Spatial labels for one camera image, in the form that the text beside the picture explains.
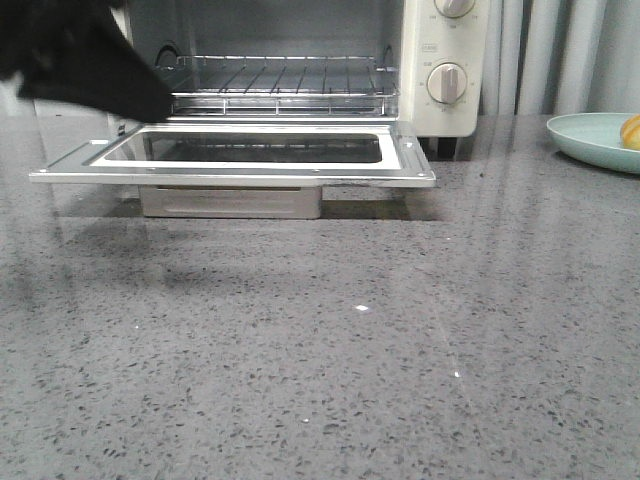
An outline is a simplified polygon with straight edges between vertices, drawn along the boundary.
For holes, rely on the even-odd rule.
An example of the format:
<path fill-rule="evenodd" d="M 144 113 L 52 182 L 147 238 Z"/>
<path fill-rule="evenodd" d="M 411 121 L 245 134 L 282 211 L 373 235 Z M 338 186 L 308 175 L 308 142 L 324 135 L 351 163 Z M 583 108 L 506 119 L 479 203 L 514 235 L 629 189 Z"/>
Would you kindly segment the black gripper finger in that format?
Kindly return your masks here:
<path fill-rule="evenodd" d="M 58 101 L 156 123 L 170 89 L 132 48 L 113 12 L 123 1 L 3 1 L 1 79 L 21 99 Z"/>

